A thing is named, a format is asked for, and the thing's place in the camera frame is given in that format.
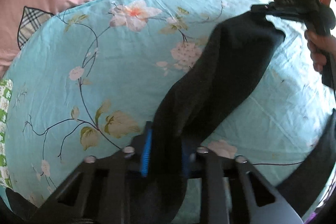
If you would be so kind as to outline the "person's right hand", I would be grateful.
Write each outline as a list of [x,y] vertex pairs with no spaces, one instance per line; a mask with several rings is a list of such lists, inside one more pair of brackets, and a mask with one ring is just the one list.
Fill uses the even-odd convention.
[[335,58],[336,39],[334,36],[320,36],[310,30],[305,31],[305,39],[310,50],[314,70],[321,73],[327,64],[326,55],[323,53],[329,53]]

